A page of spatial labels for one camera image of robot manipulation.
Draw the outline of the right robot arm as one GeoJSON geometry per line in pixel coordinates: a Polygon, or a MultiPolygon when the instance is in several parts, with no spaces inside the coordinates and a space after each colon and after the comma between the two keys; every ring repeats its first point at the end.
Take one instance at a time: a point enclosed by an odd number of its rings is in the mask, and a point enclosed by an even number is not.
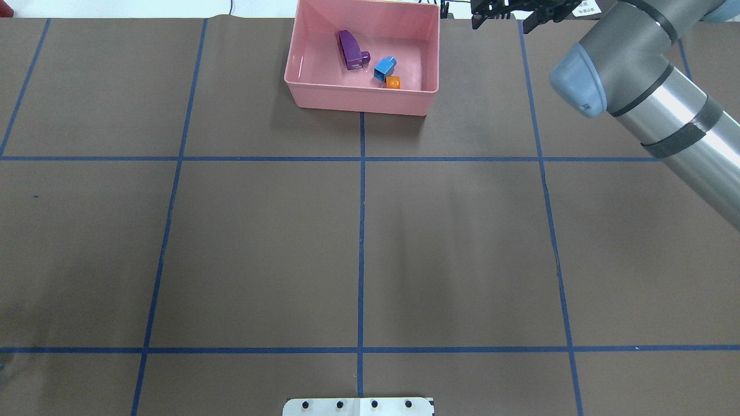
{"type": "Polygon", "coordinates": [[[698,22],[737,15],[737,1],[617,1],[549,76],[574,110],[610,114],[735,228],[738,122],[665,53],[698,22]]]}

